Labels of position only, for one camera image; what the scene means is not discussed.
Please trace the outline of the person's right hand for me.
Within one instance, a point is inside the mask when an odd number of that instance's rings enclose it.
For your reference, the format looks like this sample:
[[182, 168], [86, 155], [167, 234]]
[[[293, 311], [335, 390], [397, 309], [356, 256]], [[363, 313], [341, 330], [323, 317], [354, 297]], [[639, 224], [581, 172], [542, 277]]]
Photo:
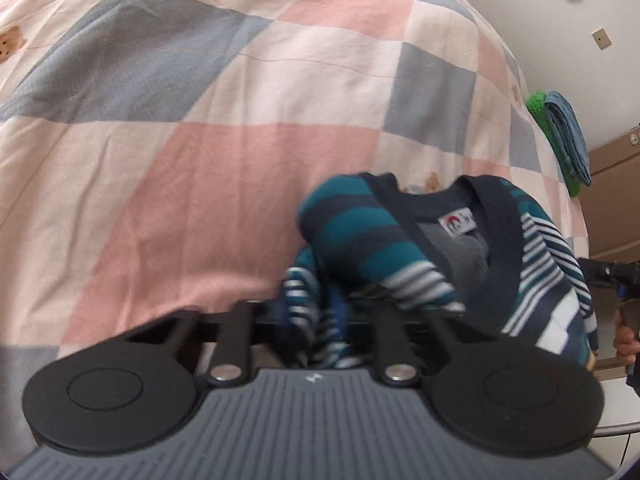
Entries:
[[634, 338], [634, 331], [625, 323], [622, 312], [615, 315], [615, 337], [613, 346], [616, 351], [616, 359], [625, 366], [634, 365], [640, 352], [640, 344]]

